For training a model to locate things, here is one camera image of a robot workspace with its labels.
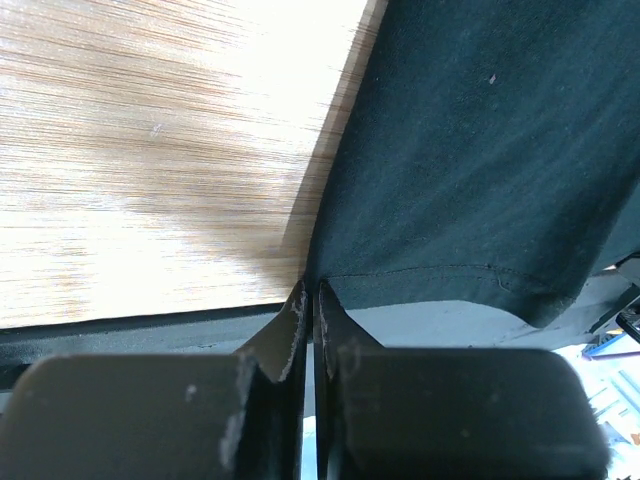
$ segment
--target light gray surface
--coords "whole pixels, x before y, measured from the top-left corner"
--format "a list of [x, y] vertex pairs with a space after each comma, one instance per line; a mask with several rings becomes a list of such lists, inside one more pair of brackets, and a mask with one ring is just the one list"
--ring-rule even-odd
[[629, 286], [615, 272], [591, 278], [577, 301], [551, 325], [467, 302], [424, 302], [352, 310], [349, 315], [385, 346], [519, 347], [555, 350], [585, 343], [585, 333]]

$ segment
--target stitching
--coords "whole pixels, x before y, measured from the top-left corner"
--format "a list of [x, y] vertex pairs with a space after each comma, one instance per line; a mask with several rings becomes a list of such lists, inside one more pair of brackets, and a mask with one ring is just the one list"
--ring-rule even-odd
[[[405, 268], [405, 269], [401, 269], [401, 270], [393, 270], [390, 272], [381, 272], [381, 273], [365, 273], [365, 274], [350, 274], [350, 275], [335, 275], [335, 276], [331, 276], [331, 277], [327, 277], [327, 279], [348, 279], [348, 278], [367, 278], [367, 277], [385, 277], [385, 276], [389, 276], [389, 275], [396, 275], [396, 274], [402, 274], [402, 273], [410, 273], [410, 272], [419, 272], [419, 271], [426, 271], [426, 270], [438, 270], [438, 269], [443, 269], [443, 268], [474, 268], [474, 269], [479, 269], [479, 270], [485, 270], [485, 271], [489, 271], [489, 272], [495, 272], [495, 273], [500, 273], [500, 272], [504, 272], [504, 273], [511, 273], [515, 276], [521, 277], [524, 280], [527, 281], [531, 281], [536, 283], [537, 285], [541, 286], [541, 287], [545, 287], [547, 289], [550, 290], [550, 293], [558, 295], [559, 297], [562, 297], [566, 300], [575, 300], [577, 297], [574, 296], [570, 296], [570, 295], [566, 295], [564, 293], [560, 293], [558, 291], [556, 291], [555, 288], [553, 288], [551, 285], [542, 282], [541, 280], [538, 280], [535, 277], [532, 277], [531, 275], [527, 275], [524, 273], [520, 273], [518, 271], [515, 270], [510, 270], [507, 268], [500, 268], [500, 267], [491, 267], [491, 266], [486, 266], [486, 265], [440, 265], [440, 266], [435, 266], [435, 267], [414, 267], [414, 268]], [[426, 277], [422, 280], [446, 280], [446, 279], [452, 279], [452, 278], [471, 278], [471, 279], [475, 279], [475, 280], [484, 280], [484, 281], [488, 281], [488, 282], [492, 282], [495, 283], [496, 285], [500, 286], [500, 287], [504, 287], [504, 286], [510, 286], [513, 285], [513, 282], [509, 282], [507, 280], [500, 280], [500, 279], [495, 279], [495, 278], [486, 278], [486, 277], [478, 277], [475, 275], [440, 275], [440, 276], [430, 276], [430, 277]], [[520, 287], [518, 290], [521, 290], [523, 292], [527, 292], [527, 293], [536, 293], [530, 289], [527, 289], [526, 287]]]

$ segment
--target cloth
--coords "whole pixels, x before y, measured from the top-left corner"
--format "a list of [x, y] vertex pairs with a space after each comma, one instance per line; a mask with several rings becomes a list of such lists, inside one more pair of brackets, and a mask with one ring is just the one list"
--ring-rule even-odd
[[640, 2], [394, 0], [306, 277], [545, 326], [640, 250]]

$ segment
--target black plastic part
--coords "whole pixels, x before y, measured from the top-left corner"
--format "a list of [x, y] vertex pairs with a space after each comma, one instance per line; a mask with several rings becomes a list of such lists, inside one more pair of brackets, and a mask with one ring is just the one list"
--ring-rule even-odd
[[637, 326], [640, 324], [640, 315], [624, 311], [618, 315], [616, 323], [627, 335], [640, 343], [640, 330]]
[[628, 321], [627, 309], [640, 300], [640, 254], [635, 253], [616, 266], [620, 275], [629, 280], [632, 285], [616, 301], [611, 309], [602, 315], [591, 327], [589, 333], [602, 335], [612, 329], [612, 323], [621, 327], [631, 338], [640, 343], [640, 332]]
[[385, 349], [327, 284], [315, 300], [320, 479], [604, 478], [607, 445], [561, 357]]
[[[70, 356], [33, 365], [0, 424], [0, 478], [298, 478], [305, 306], [300, 283], [256, 334], [258, 345], [229, 356]], [[270, 341], [286, 353], [265, 357], [261, 345]]]
[[318, 478], [324, 479], [328, 475], [328, 458], [336, 438], [331, 419], [340, 414], [335, 394], [338, 350], [344, 345], [371, 349], [382, 349], [383, 346], [347, 315], [326, 282], [320, 283], [313, 302], [313, 342]]

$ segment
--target wood grain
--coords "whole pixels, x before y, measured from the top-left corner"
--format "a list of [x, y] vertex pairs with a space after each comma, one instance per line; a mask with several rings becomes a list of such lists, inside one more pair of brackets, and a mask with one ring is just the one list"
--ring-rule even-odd
[[283, 301], [383, 10], [0, 0], [0, 328]]

